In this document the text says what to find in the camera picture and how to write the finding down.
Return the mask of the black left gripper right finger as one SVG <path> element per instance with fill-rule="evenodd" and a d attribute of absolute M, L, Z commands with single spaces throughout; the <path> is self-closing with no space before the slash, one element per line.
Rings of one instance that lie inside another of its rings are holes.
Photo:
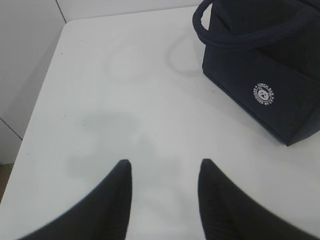
<path fill-rule="evenodd" d="M 211 159 L 198 176 L 198 204 L 207 240 L 314 240 L 237 187 Z"/>

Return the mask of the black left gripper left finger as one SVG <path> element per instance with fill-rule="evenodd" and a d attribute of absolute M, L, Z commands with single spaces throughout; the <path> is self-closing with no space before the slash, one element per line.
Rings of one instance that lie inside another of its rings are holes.
<path fill-rule="evenodd" d="M 25 240 L 124 240 L 132 204 L 132 165 L 120 160 L 86 197 Z"/>

